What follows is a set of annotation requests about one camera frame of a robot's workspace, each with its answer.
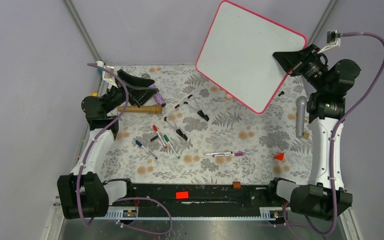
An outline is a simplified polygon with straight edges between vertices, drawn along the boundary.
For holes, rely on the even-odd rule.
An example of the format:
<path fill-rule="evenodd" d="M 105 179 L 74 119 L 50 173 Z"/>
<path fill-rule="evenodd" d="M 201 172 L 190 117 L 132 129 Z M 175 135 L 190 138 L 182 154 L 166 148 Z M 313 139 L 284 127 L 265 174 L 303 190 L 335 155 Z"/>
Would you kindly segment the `pink framed whiteboard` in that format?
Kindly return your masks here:
<path fill-rule="evenodd" d="M 307 44 L 302 33 L 224 0 L 195 68 L 254 113 L 262 114 L 287 77 L 273 53 L 299 51 Z"/>

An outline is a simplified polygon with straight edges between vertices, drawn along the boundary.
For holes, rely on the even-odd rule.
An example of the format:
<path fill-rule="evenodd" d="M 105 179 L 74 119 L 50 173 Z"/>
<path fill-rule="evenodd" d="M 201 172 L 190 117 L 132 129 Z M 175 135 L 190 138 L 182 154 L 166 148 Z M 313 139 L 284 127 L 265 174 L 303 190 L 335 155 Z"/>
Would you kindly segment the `black capped marker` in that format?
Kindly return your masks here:
<path fill-rule="evenodd" d="M 233 154 L 232 151 L 226 151 L 226 152 L 212 152 L 212 153 L 205 153 L 205 156 L 226 156 Z"/>

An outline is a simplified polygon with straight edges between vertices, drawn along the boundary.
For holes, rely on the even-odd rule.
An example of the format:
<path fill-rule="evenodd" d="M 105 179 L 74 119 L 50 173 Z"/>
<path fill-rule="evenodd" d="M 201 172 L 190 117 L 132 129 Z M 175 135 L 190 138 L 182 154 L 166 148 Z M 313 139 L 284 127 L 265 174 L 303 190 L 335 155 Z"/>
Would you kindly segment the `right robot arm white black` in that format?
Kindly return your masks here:
<path fill-rule="evenodd" d="M 306 185 L 274 178 L 267 201 L 279 206 L 289 202 L 292 212 L 326 221 L 335 220 L 353 202 L 346 192 L 340 169 L 340 141 L 345 116 L 345 95 L 354 86 L 361 68 L 350 59 L 328 67 L 327 57 L 312 44 L 299 51 L 277 51 L 273 58 L 291 77 L 302 76 L 314 88 L 306 111 L 312 134 L 312 169 Z"/>

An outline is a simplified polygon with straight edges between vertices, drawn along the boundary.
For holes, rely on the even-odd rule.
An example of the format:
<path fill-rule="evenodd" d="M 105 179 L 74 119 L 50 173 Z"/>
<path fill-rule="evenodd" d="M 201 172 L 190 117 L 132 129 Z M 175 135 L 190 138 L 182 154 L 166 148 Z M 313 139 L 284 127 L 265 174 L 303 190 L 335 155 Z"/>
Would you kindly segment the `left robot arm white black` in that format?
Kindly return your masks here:
<path fill-rule="evenodd" d="M 101 170 L 106 155 L 119 132 L 120 115 L 110 112 L 123 103 L 142 107 L 159 92 L 155 81 L 118 70 L 116 84 L 101 96 L 87 96 L 81 109 L 89 124 L 89 139 L 79 161 L 68 175 L 57 180 L 62 212 L 66 219 L 104 217 L 116 200 L 128 206 L 135 200 L 129 181 L 104 181 Z"/>

